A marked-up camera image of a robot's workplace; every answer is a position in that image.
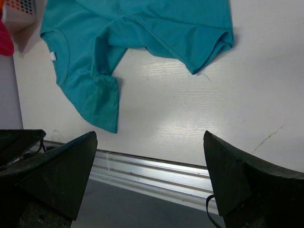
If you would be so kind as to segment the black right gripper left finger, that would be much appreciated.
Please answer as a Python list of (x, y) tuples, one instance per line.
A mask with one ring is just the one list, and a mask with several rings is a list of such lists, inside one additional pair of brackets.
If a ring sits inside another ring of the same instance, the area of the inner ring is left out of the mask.
[(88, 132), (56, 147), (38, 142), (0, 166), (1, 221), (76, 220), (96, 149), (96, 133)]

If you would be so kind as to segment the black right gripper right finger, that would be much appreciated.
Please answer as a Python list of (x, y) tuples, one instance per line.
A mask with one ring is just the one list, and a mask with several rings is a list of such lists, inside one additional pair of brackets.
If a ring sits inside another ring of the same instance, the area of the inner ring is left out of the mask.
[(302, 228), (304, 174), (204, 133), (204, 154), (218, 214), (227, 228)]

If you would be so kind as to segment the teal t shirt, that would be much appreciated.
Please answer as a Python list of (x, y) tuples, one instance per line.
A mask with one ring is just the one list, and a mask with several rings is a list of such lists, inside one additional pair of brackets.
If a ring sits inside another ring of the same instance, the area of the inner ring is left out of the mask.
[(234, 46), (228, 0), (49, 0), (40, 37), (64, 95), (111, 133), (119, 115), (112, 73), (127, 49), (177, 59), (196, 74)]

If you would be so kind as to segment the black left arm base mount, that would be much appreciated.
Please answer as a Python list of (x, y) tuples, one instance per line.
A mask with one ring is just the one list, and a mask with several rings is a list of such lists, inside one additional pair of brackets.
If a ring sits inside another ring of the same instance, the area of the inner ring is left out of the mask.
[(46, 133), (41, 130), (1, 130), (0, 165), (6, 166), (27, 152), (38, 142), (43, 142)]

